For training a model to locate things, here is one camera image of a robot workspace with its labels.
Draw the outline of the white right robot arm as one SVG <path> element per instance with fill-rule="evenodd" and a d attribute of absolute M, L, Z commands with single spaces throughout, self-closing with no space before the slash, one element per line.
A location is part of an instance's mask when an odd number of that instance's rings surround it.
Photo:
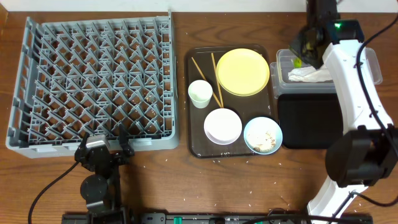
<path fill-rule="evenodd" d="M 345 223 L 342 213 L 397 164 L 397 128 L 385 111 L 369 68 L 356 19 L 343 20 L 338 3 L 307 1 L 307 23 L 289 46 L 303 62 L 326 67 L 335 85 L 343 135 L 327 149 L 327 178 L 299 223 Z"/>

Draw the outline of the white plastic cup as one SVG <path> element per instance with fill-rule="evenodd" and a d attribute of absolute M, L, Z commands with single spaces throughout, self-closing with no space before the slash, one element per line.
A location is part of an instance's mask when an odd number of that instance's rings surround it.
<path fill-rule="evenodd" d="M 213 89 L 207 81 L 195 80 L 188 87 L 188 95 L 196 108 L 203 109 L 210 103 Z"/>

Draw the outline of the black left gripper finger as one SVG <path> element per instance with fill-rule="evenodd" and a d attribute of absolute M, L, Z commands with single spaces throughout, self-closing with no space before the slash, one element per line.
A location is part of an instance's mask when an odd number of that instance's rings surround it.
<path fill-rule="evenodd" d="M 122 125 L 119 125 L 119 145 L 121 146 L 122 152 L 126 155 L 126 157 L 135 155 L 135 151 L 129 143 L 127 131 Z"/>
<path fill-rule="evenodd" d="M 85 135 L 84 135 L 84 137 L 83 137 L 83 139 L 82 139 L 82 141 L 81 141 L 81 143 L 80 143 L 80 145 L 78 147 L 78 150 L 80 152 L 84 152 L 86 150 L 86 142 L 87 142 L 89 136 L 90 135 L 88 133 L 85 133 Z"/>

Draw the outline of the white paper napkin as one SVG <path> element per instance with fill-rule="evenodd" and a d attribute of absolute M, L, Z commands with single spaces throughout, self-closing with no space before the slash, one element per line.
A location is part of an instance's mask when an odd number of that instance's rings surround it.
<path fill-rule="evenodd" d="M 295 68 L 288 73 L 288 79 L 292 82 L 318 83 L 331 81 L 329 70 L 323 65 L 321 68 L 302 67 Z"/>

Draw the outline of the light blue bowl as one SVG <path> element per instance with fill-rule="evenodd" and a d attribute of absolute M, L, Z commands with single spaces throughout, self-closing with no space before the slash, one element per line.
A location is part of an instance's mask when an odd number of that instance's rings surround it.
<path fill-rule="evenodd" d="M 282 145 L 283 134 L 280 126 L 268 117 L 257 117 L 244 127 L 244 142 L 247 147 L 259 155 L 275 153 Z"/>

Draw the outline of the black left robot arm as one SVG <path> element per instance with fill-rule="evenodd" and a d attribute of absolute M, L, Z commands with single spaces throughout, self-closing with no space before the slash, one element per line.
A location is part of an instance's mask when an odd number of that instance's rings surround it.
<path fill-rule="evenodd" d="M 75 152 L 75 160 L 93 174 L 80 187 L 88 214 L 87 223 L 133 223 L 134 215 L 122 205 L 119 167 L 129 164 L 134 155 L 127 131 L 119 128 L 120 151 L 110 152 L 106 136 L 85 135 Z"/>

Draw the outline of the green yellow snack wrapper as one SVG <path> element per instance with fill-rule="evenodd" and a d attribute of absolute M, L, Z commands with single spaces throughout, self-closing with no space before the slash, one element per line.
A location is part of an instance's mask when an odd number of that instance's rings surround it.
<path fill-rule="evenodd" d="M 298 57 L 295 57 L 292 60 L 292 63 L 294 65 L 294 68 L 301 68 L 302 67 L 302 60 L 300 58 L 298 58 Z"/>

